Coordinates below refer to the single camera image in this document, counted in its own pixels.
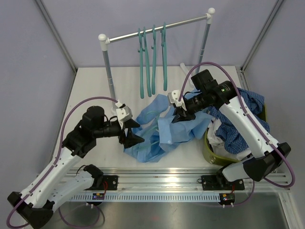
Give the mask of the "teal hanger of blue shirt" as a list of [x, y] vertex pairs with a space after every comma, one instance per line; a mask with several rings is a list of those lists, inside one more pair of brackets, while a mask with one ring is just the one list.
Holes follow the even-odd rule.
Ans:
[[[149, 114], [156, 114], [156, 116], [154, 117], [155, 120], [158, 120], [158, 119], [160, 118], [160, 113], [159, 113], [159, 112], [157, 112], [157, 111], [149, 111], [149, 112], [147, 112], [147, 113], [145, 114], [145, 116], [144, 116], [144, 118], [145, 118], [146, 121], [147, 121], [147, 116], [148, 116]], [[157, 132], [159, 131], [158, 125], [157, 125], [157, 124], [155, 124], [153, 127], [150, 127], [149, 129], [147, 129], [147, 130], [143, 133], [143, 136], [146, 136], [146, 135], [148, 135], [148, 134], [150, 134], [150, 133], [153, 133], [154, 131], [157, 131]], [[147, 149], [147, 148], [150, 148], [150, 147], [153, 146], [153, 145], [155, 145], [155, 143], [146, 144], [146, 145], [142, 146], [142, 148], [143, 148], [143, 149]]]

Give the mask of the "light blue shirt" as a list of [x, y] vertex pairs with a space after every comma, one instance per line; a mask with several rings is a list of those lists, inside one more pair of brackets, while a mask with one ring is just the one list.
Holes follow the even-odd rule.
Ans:
[[[154, 117], [156, 114], [149, 114], [146, 121], [144, 116], [149, 111], [159, 112], [160, 118], [155, 120]], [[162, 157], [175, 150], [180, 144], [190, 142], [194, 139], [202, 139], [212, 120], [212, 116], [207, 114], [204, 109], [195, 114], [195, 120], [172, 123], [174, 118], [173, 113], [174, 108], [169, 106], [167, 96], [158, 94], [137, 116], [136, 122], [141, 126], [132, 130], [134, 134], [144, 138], [145, 141], [125, 149], [124, 153], [132, 156], [141, 163], [158, 162]], [[158, 125], [159, 131], [154, 131], [143, 136], [143, 133], [155, 124]], [[142, 148], [142, 146], [152, 143], [155, 143], [155, 145], [147, 149]]]

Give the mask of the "teal hanger of plaid shirt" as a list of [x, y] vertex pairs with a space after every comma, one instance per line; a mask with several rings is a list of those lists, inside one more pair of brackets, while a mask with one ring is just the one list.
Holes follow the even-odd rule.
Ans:
[[144, 41], [144, 52], [145, 52], [146, 87], [147, 87], [147, 94], [149, 97], [151, 97], [152, 92], [151, 92], [151, 78], [150, 78], [150, 61], [149, 61], [149, 52], [147, 47], [145, 27], [143, 28], [143, 41]]

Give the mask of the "dark blue checked shirt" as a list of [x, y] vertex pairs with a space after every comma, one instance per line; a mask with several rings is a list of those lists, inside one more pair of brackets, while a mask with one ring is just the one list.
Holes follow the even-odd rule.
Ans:
[[217, 108], [234, 125], [248, 144], [253, 157], [264, 157], [278, 143], [267, 131], [250, 109], [245, 105], [239, 91], [236, 97]]

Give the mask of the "teal hanger of checked shirt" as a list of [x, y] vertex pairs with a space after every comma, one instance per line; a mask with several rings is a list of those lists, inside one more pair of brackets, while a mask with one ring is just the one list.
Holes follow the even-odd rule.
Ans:
[[167, 78], [167, 46], [166, 46], [166, 23], [163, 23], [161, 29], [161, 46], [162, 46], [162, 61], [163, 61], [163, 90], [167, 91], [168, 78]]

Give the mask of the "teal hanger of white shirt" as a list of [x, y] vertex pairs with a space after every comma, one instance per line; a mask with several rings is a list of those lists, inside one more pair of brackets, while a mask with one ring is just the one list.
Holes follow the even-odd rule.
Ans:
[[155, 86], [155, 77], [156, 77], [156, 61], [157, 61], [157, 52], [156, 52], [156, 30], [155, 25], [152, 27], [152, 37], [153, 37], [153, 46], [151, 49], [153, 50], [152, 56], [152, 94], [155, 95], [156, 93], [156, 86]]

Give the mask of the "teal hanger of grey shirt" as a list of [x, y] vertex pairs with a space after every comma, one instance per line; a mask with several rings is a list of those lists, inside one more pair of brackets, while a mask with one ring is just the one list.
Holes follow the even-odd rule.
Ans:
[[140, 60], [140, 98], [144, 98], [144, 85], [143, 85], [143, 46], [142, 46], [142, 34], [141, 29], [138, 29], [138, 39], [139, 39], [139, 60]]

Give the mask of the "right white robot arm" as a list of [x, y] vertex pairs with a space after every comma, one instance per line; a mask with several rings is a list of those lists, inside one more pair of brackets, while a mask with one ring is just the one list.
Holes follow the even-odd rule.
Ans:
[[229, 188], [234, 181], [250, 178], [261, 181], [278, 168], [291, 152], [288, 143], [279, 143], [261, 125], [231, 81], [217, 83], [208, 70], [191, 78], [199, 91], [190, 99], [184, 99], [180, 90], [168, 94], [174, 106], [173, 123], [191, 121], [195, 114], [207, 107], [217, 108], [234, 125], [251, 150], [251, 157], [223, 167], [216, 177], [218, 187]]

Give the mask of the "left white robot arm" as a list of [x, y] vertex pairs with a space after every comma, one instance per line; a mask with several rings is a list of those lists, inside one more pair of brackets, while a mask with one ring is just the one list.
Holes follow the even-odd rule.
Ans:
[[144, 142], [132, 132], [140, 125], [133, 120], [131, 109], [117, 104], [115, 121], [105, 118], [104, 109], [91, 106], [75, 128], [62, 141], [57, 156], [23, 191], [8, 196], [13, 211], [34, 229], [42, 228], [54, 212], [67, 200], [83, 190], [105, 188], [103, 172], [93, 164], [87, 165], [71, 181], [59, 186], [67, 172], [97, 145], [98, 138], [118, 137], [124, 148]]

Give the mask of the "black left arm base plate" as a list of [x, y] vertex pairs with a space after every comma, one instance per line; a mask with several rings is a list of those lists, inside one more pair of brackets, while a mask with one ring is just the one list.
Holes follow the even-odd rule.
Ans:
[[118, 179], [117, 175], [103, 175], [102, 178], [95, 178], [93, 180], [93, 184], [91, 187], [87, 188], [86, 190], [110, 190], [115, 191], [118, 187]]

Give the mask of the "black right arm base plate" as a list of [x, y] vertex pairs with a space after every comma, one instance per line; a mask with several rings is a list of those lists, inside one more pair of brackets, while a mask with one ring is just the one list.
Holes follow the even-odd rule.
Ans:
[[245, 190], [244, 182], [242, 179], [230, 182], [225, 179], [223, 175], [202, 175], [200, 178], [203, 190], [205, 191], [232, 191], [232, 190]]

